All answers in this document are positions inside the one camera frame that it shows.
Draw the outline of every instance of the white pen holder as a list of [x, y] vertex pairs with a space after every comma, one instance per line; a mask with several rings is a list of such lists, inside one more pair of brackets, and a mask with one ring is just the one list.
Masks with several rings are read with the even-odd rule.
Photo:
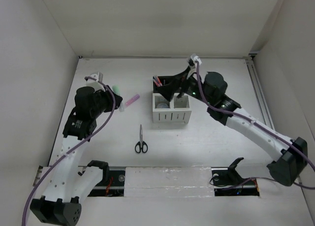
[[174, 98], [168, 102], [159, 93], [153, 93], [153, 123], [183, 123], [187, 124], [191, 115], [189, 105], [190, 97], [183, 95], [176, 98], [179, 93], [174, 94]]

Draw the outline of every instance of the scissors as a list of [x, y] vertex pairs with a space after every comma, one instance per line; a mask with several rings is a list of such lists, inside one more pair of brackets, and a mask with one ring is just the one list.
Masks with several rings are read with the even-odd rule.
[[134, 150], [138, 154], [140, 154], [141, 152], [144, 154], [148, 151], [148, 145], [143, 141], [142, 124], [140, 124], [140, 141], [138, 141], [138, 143], [134, 147]]

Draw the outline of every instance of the pink marker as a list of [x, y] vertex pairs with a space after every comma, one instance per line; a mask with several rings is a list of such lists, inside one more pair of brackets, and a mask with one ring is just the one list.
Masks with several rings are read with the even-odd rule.
[[133, 98], [131, 98], [130, 100], [128, 100], [125, 103], [125, 108], [127, 108], [129, 105], [131, 105], [132, 103], [134, 103], [136, 100], [138, 100], [140, 98], [139, 94], [136, 94]]

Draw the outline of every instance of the black scissors handle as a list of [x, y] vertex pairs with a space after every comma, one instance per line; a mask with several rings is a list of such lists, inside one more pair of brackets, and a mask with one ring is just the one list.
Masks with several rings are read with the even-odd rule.
[[134, 147], [134, 151], [138, 154], [140, 154], [141, 152], [143, 154], [147, 153], [148, 151], [148, 145], [143, 141], [142, 142], [142, 148], [141, 148], [141, 143], [140, 141], [138, 141], [138, 143], [136, 144], [136, 146]]

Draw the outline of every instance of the scissors blade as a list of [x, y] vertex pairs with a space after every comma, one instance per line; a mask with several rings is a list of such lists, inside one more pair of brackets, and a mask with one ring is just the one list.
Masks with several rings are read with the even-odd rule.
[[142, 124], [140, 124], [140, 148], [143, 147], [143, 132], [142, 132]]

